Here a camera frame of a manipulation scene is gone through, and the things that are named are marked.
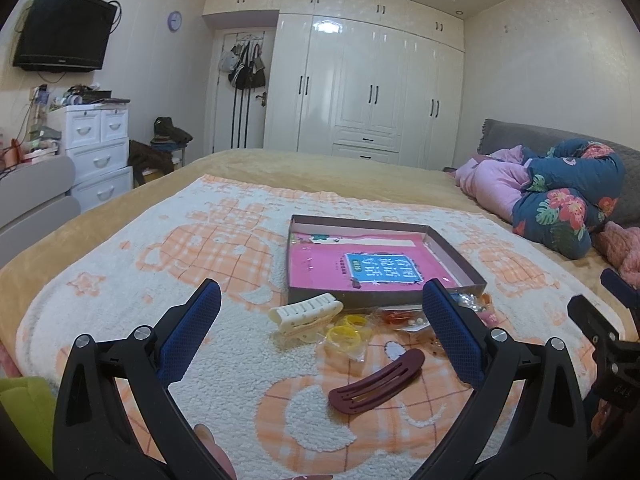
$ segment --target open cardboard box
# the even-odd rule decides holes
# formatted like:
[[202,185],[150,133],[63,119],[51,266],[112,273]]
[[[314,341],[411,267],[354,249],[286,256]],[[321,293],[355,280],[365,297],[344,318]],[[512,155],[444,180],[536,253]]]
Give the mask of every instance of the open cardboard box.
[[346,308],[422,304],[438,278],[450,292],[480,295],[486,281],[425,225],[294,215],[287,242],[287,303],[330,292]]

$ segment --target clock face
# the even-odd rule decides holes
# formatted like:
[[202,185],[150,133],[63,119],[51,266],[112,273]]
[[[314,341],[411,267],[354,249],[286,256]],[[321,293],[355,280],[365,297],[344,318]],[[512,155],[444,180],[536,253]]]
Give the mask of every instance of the clock face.
[[182,15],[178,10],[175,10],[171,14],[169,14],[169,19],[167,20],[167,24],[169,25],[169,30],[175,32],[182,25]]

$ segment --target television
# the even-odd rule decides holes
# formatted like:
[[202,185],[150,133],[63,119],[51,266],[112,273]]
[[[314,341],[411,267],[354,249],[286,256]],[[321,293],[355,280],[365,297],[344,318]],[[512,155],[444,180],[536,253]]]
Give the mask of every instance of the television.
[[34,0],[14,66],[42,72],[100,70],[116,11],[102,0]]

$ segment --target white wardrobe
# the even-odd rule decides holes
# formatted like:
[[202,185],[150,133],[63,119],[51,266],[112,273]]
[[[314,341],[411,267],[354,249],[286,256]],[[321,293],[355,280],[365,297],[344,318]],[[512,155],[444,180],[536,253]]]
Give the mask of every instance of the white wardrobe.
[[459,50],[372,23],[281,14],[271,63],[266,149],[451,165]]

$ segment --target green fabric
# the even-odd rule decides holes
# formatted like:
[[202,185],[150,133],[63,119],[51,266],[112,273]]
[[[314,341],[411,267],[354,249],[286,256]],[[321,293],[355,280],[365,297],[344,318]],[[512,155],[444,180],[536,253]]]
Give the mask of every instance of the green fabric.
[[41,377],[0,379],[0,402],[23,439],[53,471],[53,416],[56,399]]

